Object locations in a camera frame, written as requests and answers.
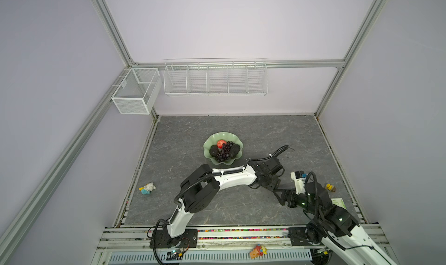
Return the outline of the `dark avocado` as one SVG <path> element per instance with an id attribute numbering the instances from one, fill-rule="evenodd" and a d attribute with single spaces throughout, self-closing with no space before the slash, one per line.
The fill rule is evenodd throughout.
<path id="1" fill-rule="evenodd" d="M 209 149 L 209 154 L 213 158 L 217 157 L 219 152 L 220 152 L 220 150 L 218 148 L 218 145 L 216 145 L 216 144 L 213 144 Z"/>
<path id="2" fill-rule="evenodd" d="M 239 144 L 232 143 L 230 151 L 229 151 L 229 158 L 231 158 L 231 159 L 236 158 L 236 156 L 238 155 L 240 149 L 241 149 L 241 147 L 240 147 Z"/>

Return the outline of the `dark purple grape bunch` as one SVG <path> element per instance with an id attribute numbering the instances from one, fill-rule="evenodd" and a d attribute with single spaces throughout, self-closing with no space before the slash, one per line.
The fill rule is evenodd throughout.
<path id="1" fill-rule="evenodd" d="M 224 161 L 227 161 L 227 160 L 230 159 L 230 158 L 229 158 L 229 151 L 230 151 L 230 148 L 231 148 L 231 144 L 232 144 L 232 143 L 233 143 L 233 142 L 226 141 L 226 147 L 224 147 L 223 149 L 219 149 L 220 152 L 219 152 L 218 156 L 215 157 L 215 159 L 216 159 L 218 162 L 224 162 Z"/>

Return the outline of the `green wavy fruit bowl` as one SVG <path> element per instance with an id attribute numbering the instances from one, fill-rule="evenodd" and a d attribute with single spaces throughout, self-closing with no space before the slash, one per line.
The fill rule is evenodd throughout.
<path id="1" fill-rule="evenodd" d="M 218 132 L 211 135 L 203 144 L 203 153 L 214 165 L 232 165 L 243 155 L 243 143 L 237 135 Z"/>

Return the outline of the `red apple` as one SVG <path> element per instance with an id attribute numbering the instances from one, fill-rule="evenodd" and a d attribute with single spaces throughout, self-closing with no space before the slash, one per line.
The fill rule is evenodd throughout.
<path id="1" fill-rule="evenodd" d="M 225 141 L 225 140 L 219 140 L 219 141 L 217 142 L 217 147 L 218 147 L 219 149 L 223 149 L 224 147 L 226 147 L 226 141 Z"/>

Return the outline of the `dark avocado front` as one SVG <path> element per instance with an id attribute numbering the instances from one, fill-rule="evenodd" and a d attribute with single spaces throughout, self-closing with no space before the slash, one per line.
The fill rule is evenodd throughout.
<path id="1" fill-rule="evenodd" d="M 216 145 L 216 144 L 213 144 L 209 149 L 209 154 L 213 158 L 217 157 L 219 152 L 220 152 L 220 150 L 218 148 L 218 145 Z"/>

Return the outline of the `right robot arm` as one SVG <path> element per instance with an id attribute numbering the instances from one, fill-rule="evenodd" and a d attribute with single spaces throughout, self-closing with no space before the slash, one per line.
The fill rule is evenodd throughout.
<path id="1" fill-rule="evenodd" d="M 305 230 L 289 229 L 291 242 L 324 246 L 348 265 L 395 264 L 347 209 L 332 202 L 314 172 L 305 178 L 301 172 L 293 172 L 291 177 L 295 188 L 280 188 L 276 184 L 274 195 L 282 206 L 301 208 L 305 215 L 312 215 Z"/>

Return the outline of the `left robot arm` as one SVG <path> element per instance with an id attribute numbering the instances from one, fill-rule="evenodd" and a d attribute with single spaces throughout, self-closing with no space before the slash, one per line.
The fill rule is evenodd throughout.
<path id="1" fill-rule="evenodd" d="M 164 222 L 163 232 L 170 238 L 183 235 L 193 215 L 205 209 L 222 190 L 247 186 L 251 189 L 263 187 L 274 192 L 281 182 L 278 173 L 285 171 L 278 157 L 288 149 L 288 145 L 283 145 L 268 157 L 250 158 L 244 165 L 234 168 L 200 166 L 181 183 L 181 190 L 174 198 L 177 207 Z"/>

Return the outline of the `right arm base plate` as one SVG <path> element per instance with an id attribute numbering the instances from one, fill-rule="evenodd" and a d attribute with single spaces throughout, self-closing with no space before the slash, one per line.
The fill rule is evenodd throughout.
<path id="1" fill-rule="evenodd" d="M 288 228 L 287 237 L 290 239 L 292 246 L 322 245 L 322 239 L 326 237 L 325 233 L 314 226 L 290 227 Z"/>

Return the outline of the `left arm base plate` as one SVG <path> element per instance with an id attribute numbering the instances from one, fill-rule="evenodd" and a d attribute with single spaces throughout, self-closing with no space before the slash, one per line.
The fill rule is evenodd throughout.
<path id="1" fill-rule="evenodd" d="M 155 237 L 151 237 L 150 248 L 155 245 L 156 249 L 169 248 L 196 248 L 198 242 L 198 229 L 186 229 L 178 237 L 171 238 L 166 229 L 156 230 Z"/>

